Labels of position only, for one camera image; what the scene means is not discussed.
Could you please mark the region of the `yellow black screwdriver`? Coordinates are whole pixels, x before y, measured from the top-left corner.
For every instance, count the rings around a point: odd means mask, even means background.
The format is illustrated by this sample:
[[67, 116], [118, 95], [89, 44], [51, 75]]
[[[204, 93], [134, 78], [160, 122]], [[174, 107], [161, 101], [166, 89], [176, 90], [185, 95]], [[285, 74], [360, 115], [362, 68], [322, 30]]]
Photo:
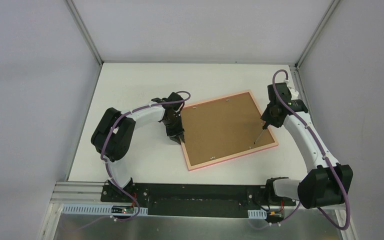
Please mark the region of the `yellow black screwdriver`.
[[263, 135], [263, 132], [264, 132], [266, 129], [267, 129], [266, 126], [263, 125], [263, 126], [262, 126], [262, 129], [261, 129], [261, 131], [260, 131], [260, 133], [259, 133], [259, 135], [257, 136], [257, 138], [255, 139], [255, 141], [253, 142], [254, 145], [259, 141], [259, 139], [260, 139], [261, 136]]

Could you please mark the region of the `pink picture frame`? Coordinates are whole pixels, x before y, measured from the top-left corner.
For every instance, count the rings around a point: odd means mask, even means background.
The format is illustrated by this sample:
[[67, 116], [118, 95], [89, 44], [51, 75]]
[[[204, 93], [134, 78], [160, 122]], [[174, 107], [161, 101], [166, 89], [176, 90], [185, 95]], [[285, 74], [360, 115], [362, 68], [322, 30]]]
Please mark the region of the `pink picture frame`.
[[181, 111], [185, 143], [181, 144], [189, 171], [277, 147], [268, 128], [256, 144], [264, 125], [251, 90], [186, 105]]

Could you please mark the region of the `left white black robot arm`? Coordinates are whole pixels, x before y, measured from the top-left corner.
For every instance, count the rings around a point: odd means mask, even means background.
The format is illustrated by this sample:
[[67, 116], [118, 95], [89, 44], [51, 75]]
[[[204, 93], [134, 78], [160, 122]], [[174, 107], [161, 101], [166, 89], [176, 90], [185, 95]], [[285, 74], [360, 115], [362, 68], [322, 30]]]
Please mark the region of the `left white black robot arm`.
[[116, 173], [111, 165], [122, 162], [127, 154], [134, 131], [153, 122], [163, 123], [167, 137], [182, 144], [185, 142], [181, 111], [191, 94], [187, 91], [172, 92], [168, 97], [153, 98], [147, 104], [121, 112], [108, 108], [91, 136], [91, 144], [105, 164], [108, 181], [115, 186], [113, 195], [120, 202], [132, 198], [133, 189], [128, 185], [130, 173]]

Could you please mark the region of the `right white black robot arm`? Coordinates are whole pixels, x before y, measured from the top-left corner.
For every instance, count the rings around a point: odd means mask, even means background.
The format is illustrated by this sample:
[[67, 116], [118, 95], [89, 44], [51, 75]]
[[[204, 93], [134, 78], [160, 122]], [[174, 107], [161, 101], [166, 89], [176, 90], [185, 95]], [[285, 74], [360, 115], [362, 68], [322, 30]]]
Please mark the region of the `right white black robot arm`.
[[307, 175], [302, 180], [276, 177], [267, 180], [264, 200], [276, 205], [283, 198], [300, 201], [306, 209], [345, 203], [341, 189], [349, 191], [353, 170], [330, 154], [312, 125], [309, 111], [300, 99], [293, 99], [286, 83], [267, 87], [269, 104], [261, 119], [264, 129], [285, 127], [305, 162]]

